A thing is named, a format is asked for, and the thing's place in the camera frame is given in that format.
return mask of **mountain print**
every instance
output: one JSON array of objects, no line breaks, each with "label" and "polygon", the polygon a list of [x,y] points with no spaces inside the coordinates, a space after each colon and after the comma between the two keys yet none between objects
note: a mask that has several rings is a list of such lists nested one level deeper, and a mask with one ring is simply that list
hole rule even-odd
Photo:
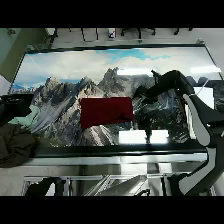
[{"label": "mountain print", "polygon": [[[104,146],[119,144],[118,134],[130,130],[131,123],[100,125],[82,130],[80,125],[80,100],[82,98],[132,97],[140,85],[150,88],[155,84],[148,75],[117,75],[118,67],[109,68],[103,79],[96,84],[89,77],[78,83],[60,82],[58,78],[47,78],[44,85],[36,89],[12,89],[12,93],[34,93],[32,105],[41,110],[40,119],[32,133],[47,139],[54,146]],[[196,82],[188,76],[193,85],[202,86],[206,77]],[[224,85],[222,80],[209,80],[206,87],[214,89],[215,108],[224,113]],[[190,139],[186,122],[173,90],[159,96],[157,103],[140,105],[135,109],[134,127],[150,132],[151,129],[166,129],[171,142],[183,143]]]}]

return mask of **green wall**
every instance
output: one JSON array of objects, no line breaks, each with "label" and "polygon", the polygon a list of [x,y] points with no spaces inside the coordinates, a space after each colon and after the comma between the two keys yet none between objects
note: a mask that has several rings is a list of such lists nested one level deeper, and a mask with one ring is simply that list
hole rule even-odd
[{"label": "green wall", "polygon": [[16,34],[8,35],[5,28],[0,28],[0,74],[10,82],[27,45],[43,44],[47,39],[45,28],[12,29]]}]

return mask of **sky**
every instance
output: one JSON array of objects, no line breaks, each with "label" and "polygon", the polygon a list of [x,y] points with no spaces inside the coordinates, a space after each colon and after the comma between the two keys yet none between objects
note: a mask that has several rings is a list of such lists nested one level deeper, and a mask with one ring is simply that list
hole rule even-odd
[{"label": "sky", "polygon": [[77,83],[87,76],[98,84],[111,68],[153,69],[160,74],[179,70],[196,81],[201,77],[220,79],[218,73],[194,74],[191,68],[213,65],[202,47],[135,48],[66,51],[30,54],[24,57],[15,84],[24,87],[44,85],[48,77]]}]

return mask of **red cloth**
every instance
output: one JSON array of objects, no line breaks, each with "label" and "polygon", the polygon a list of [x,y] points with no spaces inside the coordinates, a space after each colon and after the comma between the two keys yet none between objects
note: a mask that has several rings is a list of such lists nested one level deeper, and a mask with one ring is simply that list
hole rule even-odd
[{"label": "red cloth", "polygon": [[82,128],[134,120],[130,97],[82,98],[80,104]]}]

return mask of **black border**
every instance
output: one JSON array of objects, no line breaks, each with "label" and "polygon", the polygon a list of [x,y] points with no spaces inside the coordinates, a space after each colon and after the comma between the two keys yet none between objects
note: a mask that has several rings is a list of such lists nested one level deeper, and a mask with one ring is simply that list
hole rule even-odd
[{"label": "black border", "polygon": [[[167,48],[167,47],[205,47],[211,60],[210,52],[205,44],[137,44],[137,45],[113,45],[113,46],[93,46],[74,47],[26,51],[20,60],[20,64],[11,83],[15,81],[19,68],[26,54],[85,51],[85,50],[107,50],[107,49],[132,49],[132,48]],[[71,147],[37,147],[30,158],[68,158],[68,157],[106,157],[106,156],[141,156],[141,155],[169,155],[169,154],[193,154],[207,153],[205,147],[197,141],[190,143],[170,143],[170,144],[149,144],[149,145],[109,145],[109,146],[71,146]]]}]

